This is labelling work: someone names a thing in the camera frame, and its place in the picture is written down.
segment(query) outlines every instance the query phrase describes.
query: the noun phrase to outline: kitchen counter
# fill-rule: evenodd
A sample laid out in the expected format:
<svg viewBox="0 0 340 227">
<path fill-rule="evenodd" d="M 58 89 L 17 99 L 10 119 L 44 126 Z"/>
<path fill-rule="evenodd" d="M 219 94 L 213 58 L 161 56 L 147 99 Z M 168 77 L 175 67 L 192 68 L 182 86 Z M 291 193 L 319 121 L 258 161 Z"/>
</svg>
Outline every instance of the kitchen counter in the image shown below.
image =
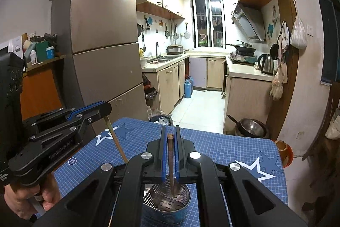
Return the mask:
<svg viewBox="0 0 340 227">
<path fill-rule="evenodd" d="M 201 51 L 190 51 L 185 54 L 182 54 L 181 57 L 175 58 L 171 61 L 159 64 L 150 64 L 148 63 L 145 68 L 142 68 L 142 72 L 157 72 L 162 69 L 165 69 L 168 66 L 173 65 L 183 59 L 189 57 L 211 57 L 211 58 L 224 58 L 227 60 L 227 65 L 229 69 L 230 77 L 238 77 L 238 78 L 247 78 L 247 79 L 255 79 L 262 81 L 272 81 L 274 79 L 273 76 L 261 73 L 261 71 L 255 69 L 253 66 L 242 65 L 242 64 L 233 64 L 230 60 L 229 53 L 209 53 L 209 52 L 201 52 Z"/>
</svg>

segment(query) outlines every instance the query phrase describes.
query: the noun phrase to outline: metal screw cap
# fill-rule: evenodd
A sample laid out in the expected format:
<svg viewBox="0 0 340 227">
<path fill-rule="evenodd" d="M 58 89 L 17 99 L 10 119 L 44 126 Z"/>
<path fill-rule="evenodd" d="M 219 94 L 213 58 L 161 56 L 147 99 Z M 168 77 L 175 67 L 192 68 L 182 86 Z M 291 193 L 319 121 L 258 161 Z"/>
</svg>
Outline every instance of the metal screw cap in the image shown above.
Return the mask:
<svg viewBox="0 0 340 227">
<path fill-rule="evenodd" d="M 109 163 L 102 164 L 100 167 L 103 171 L 109 171 L 112 168 L 112 165 Z"/>
<path fill-rule="evenodd" d="M 240 164 L 238 163 L 231 163 L 229 167 L 233 171 L 238 171 L 241 168 Z"/>
<path fill-rule="evenodd" d="M 144 152 L 142 153 L 142 158 L 145 160 L 148 160 L 152 157 L 152 154 L 150 152 Z"/>
<path fill-rule="evenodd" d="M 189 156 L 190 156 L 190 158 L 196 160 L 196 159 L 200 159 L 201 154 L 200 154 L 199 152 L 197 152 L 197 151 L 193 151 L 193 152 L 191 152 L 191 153 L 189 154 Z"/>
</svg>

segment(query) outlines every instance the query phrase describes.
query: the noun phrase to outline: blue gripper pad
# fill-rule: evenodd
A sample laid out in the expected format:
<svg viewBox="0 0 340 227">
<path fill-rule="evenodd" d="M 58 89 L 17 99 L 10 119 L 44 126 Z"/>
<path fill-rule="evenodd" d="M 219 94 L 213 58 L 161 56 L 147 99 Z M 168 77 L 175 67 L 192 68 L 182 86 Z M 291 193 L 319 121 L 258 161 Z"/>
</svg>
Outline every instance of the blue gripper pad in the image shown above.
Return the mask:
<svg viewBox="0 0 340 227">
<path fill-rule="evenodd" d="M 180 179 L 180 159 L 179 159 L 179 150 L 178 150 L 178 141 L 177 141 L 177 131 L 176 126 L 173 128 L 173 134 L 174 134 L 174 156 L 175 156 L 175 176 L 176 179 Z"/>
</svg>

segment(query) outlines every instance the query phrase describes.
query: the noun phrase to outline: green box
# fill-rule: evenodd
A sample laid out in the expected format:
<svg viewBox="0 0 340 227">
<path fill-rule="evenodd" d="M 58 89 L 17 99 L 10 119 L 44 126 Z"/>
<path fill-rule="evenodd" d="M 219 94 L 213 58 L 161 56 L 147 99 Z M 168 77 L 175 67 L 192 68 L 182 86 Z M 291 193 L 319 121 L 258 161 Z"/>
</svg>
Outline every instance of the green box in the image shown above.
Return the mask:
<svg viewBox="0 0 340 227">
<path fill-rule="evenodd" d="M 37 43 L 35 45 L 38 63 L 47 60 L 46 48 L 48 48 L 48 41 Z"/>
</svg>

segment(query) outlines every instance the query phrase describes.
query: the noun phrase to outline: blue tablecloth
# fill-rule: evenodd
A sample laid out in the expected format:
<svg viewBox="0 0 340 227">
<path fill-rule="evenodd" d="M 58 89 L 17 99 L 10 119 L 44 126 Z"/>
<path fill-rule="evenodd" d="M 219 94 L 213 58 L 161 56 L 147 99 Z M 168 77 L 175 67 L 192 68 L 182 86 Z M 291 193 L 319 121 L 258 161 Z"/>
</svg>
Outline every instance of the blue tablecloth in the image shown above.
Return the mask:
<svg viewBox="0 0 340 227">
<path fill-rule="evenodd" d="M 160 138 L 162 126 L 130 118 L 121 118 L 112 124 L 128 159 L 146 150 L 147 143 Z M 173 128 L 167 127 L 167 133 Z M 181 128 L 181 137 L 194 142 L 196 151 L 209 156 L 214 162 L 228 165 L 238 161 L 269 188 L 279 199 L 288 204 L 287 186 L 278 150 L 271 140 L 228 136 Z M 103 131 L 74 157 L 55 172 L 62 196 L 81 183 L 104 162 L 113 165 L 124 163 L 108 131 Z M 188 185 L 191 202 L 188 216 L 176 226 L 199 226 L 196 185 Z M 165 227 L 148 217 L 142 218 L 141 226 Z"/>
</svg>

